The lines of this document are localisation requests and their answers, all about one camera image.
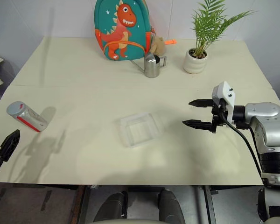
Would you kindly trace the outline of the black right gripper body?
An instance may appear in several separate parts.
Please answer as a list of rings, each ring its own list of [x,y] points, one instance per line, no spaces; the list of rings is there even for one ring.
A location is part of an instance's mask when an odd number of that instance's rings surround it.
[[[224,99],[219,100],[219,105],[213,104],[211,113],[213,115],[211,122],[211,132],[216,133],[217,126],[223,126],[226,124],[228,110],[226,109],[226,101]]]

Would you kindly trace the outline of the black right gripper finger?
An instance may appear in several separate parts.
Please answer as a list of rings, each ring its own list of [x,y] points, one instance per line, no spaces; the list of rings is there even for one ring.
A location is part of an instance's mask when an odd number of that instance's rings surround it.
[[[190,119],[190,120],[184,120],[182,121],[182,123],[194,129],[207,130],[212,132],[212,123],[210,122],[203,122],[201,120]]]
[[[214,102],[212,99],[196,99],[189,102],[189,105],[200,108],[212,107],[213,104]]]

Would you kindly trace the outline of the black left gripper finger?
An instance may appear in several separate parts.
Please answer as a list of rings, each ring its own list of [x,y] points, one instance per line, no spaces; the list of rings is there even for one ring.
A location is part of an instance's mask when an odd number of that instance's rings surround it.
[[[8,135],[0,146],[0,160],[8,161],[20,140],[20,130],[16,129]]]

